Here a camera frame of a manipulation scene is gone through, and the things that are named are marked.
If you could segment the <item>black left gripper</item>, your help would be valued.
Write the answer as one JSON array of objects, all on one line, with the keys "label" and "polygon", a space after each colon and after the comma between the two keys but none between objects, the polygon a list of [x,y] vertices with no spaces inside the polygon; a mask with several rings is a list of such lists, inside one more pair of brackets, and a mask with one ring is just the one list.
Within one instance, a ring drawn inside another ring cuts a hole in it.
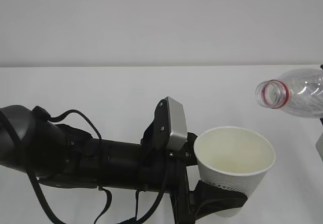
[{"label": "black left gripper", "polygon": [[148,167],[146,187],[142,191],[158,190],[158,195],[148,210],[141,217],[145,223],[156,211],[164,193],[169,193],[175,223],[195,223],[199,219],[220,211],[242,207],[247,201],[244,193],[225,190],[198,181],[193,191],[189,190],[187,167],[197,165],[194,153],[194,142],[197,135],[188,132],[187,139],[180,151],[167,149],[155,150],[143,148],[141,153],[141,169]]}]

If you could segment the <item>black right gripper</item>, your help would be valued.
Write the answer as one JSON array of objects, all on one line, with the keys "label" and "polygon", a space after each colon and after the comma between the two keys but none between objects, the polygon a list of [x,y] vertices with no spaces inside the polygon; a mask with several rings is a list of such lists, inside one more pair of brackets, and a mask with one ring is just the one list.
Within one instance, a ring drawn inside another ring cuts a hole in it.
[{"label": "black right gripper", "polygon": [[319,118],[320,118],[320,122],[322,124],[322,65],[320,65],[319,68],[319,90],[318,90],[318,108],[319,108]]}]

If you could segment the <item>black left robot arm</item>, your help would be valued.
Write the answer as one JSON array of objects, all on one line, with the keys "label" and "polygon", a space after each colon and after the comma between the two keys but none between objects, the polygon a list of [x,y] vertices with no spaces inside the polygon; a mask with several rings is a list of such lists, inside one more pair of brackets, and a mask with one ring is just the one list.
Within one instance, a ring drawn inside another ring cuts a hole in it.
[{"label": "black left robot arm", "polygon": [[169,194],[175,223],[195,223],[222,210],[242,207],[247,196],[199,181],[189,189],[187,167],[196,165],[195,134],[185,132],[180,149],[168,146],[174,130],[165,101],[155,109],[154,119],[139,144],[93,138],[90,133],[63,124],[65,112],[51,117],[46,110],[21,105],[1,109],[1,165],[28,175],[36,197],[53,223],[60,223],[51,210],[41,185],[62,188],[99,189],[106,193],[107,211],[112,202],[110,188],[157,192],[148,212],[127,223],[144,223]]}]

